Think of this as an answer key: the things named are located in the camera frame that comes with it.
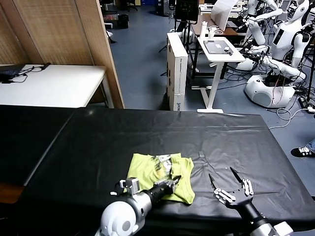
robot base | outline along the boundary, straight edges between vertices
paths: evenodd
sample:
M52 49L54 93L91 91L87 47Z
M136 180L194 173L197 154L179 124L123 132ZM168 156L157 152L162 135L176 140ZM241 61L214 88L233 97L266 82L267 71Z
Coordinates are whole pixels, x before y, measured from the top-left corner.
M286 107L293 97L292 87L267 87L263 83L267 75L253 75L247 81L245 93L248 98L266 108Z

cloth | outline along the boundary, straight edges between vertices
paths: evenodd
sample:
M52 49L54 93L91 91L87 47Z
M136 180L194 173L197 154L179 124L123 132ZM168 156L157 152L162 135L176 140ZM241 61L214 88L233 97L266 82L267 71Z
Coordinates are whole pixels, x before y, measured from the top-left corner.
M192 204L195 198L190 184L192 169L192 159L182 158L180 153L159 156L136 153L132 157L127 178L138 178L140 190L143 190L152 188L153 184L161 179L181 175L174 194L163 199Z
M315 153L315 139L313 139L312 141L310 141L306 147L312 152Z

sneaker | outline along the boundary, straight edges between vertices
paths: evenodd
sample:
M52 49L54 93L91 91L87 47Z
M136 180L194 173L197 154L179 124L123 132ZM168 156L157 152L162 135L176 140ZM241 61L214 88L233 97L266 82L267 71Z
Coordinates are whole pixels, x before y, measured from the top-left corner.
M295 157L315 157L315 153L311 152L307 147L298 147L291 150L291 154Z

trash bin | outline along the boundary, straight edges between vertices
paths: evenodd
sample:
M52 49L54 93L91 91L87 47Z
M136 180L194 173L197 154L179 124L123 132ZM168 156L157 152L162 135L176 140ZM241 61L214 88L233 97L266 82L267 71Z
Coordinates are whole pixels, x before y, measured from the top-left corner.
M127 14L118 15L118 26L121 29L127 29L129 27L129 17Z

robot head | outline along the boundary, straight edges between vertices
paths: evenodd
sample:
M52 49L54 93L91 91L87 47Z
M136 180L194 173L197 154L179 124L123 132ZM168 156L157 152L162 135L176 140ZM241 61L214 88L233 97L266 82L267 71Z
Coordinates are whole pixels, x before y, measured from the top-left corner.
M309 9L309 0L292 0L287 9L287 20L295 21L301 19Z

